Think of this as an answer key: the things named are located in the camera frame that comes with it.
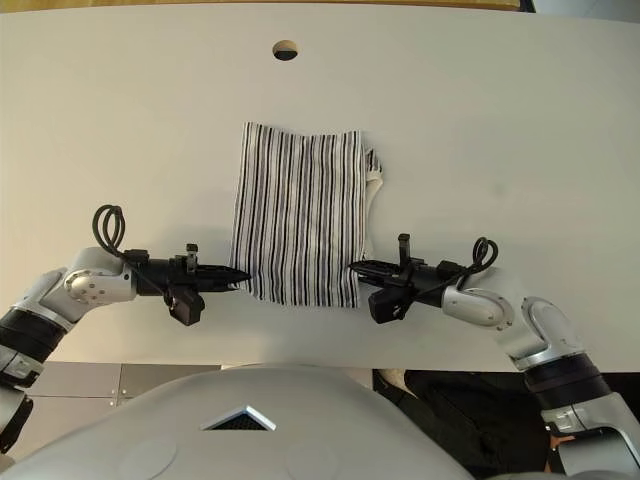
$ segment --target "dark floor mat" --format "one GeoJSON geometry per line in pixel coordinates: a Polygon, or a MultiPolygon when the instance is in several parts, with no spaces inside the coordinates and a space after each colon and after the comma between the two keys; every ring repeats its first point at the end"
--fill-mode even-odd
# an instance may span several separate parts
{"type": "MultiPolygon", "coordinates": [[[[639,416],[640,374],[604,377],[639,416]]],[[[549,435],[521,374],[414,370],[405,382],[419,399],[374,375],[374,389],[476,478],[544,469],[549,435]]]]}

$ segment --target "white tabletop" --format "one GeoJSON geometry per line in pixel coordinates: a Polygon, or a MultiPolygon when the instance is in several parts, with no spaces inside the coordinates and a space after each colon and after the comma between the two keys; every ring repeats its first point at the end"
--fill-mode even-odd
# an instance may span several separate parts
{"type": "MultiPolygon", "coordinates": [[[[0,299],[94,240],[123,206],[125,248],[200,245],[228,261],[245,121],[362,129],[384,165],[370,225],[437,263],[498,264],[559,305],[605,371],[640,356],[640,25],[517,13],[350,5],[109,7],[0,19],[0,299]],[[282,39],[298,58],[271,55],[282,39]]],[[[207,294],[184,327],[157,298],[96,310],[55,360],[298,362],[509,370],[482,331],[415,305],[360,310],[207,294]]]]}

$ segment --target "black and white striped fabric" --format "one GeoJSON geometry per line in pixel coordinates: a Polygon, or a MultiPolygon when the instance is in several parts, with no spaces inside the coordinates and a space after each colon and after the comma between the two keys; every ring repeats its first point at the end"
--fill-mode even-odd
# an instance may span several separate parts
{"type": "Polygon", "coordinates": [[[248,123],[231,266],[239,285],[283,305],[357,307],[366,216],[382,169],[360,132],[294,135],[248,123]]]}

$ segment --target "wooden edge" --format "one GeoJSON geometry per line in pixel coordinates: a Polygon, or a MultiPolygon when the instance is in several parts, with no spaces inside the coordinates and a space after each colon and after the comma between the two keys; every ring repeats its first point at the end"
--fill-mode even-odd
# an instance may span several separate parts
{"type": "Polygon", "coordinates": [[[509,11],[517,11],[520,9],[520,0],[0,0],[0,13],[61,8],[123,5],[178,5],[193,3],[345,3],[480,8],[509,11]]]}

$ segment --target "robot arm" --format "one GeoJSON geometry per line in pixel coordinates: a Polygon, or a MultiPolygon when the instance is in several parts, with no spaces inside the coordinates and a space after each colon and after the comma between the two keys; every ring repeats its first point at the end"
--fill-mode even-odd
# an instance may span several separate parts
{"type": "Polygon", "coordinates": [[[470,267],[448,261],[430,267],[410,256],[407,234],[398,240],[398,265],[363,261],[351,266],[361,281],[381,287],[369,297],[374,320],[402,319],[415,301],[485,330],[524,373],[547,429],[556,436],[576,437],[559,447],[566,473],[640,473],[640,424],[635,416],[622,397],[611,392],[562,311],[528,296],[516,278],[491,266],[498,252],[494,242],[476,242],[470,267]],[[484,262],[489,249],[492,255],[484,262]]]}
{"type": "MultiPolygon", "coordinates": [[[[101,207],[94,217],[94,233],[102,212],[122,217],[119,207],[101,207]]],[[[103,225],[107,235],[107,223],[103,225]]],[[[0,452],[15,443],[33,404],[20,388],[28,388],[62,338],[90,310],[137,295],[162,296],[172,317],[191,325],[200,320],[205,304],[199,292],[225,292],[249,278],[226,266],[198,265],[197,245],[187,255],[150,259],[146,250],[120,253],[124,218],[116,227],[117,242],[96,235],[101,247],[82,250],[68,268],[42,275],[0,318],[0,452]]]]}

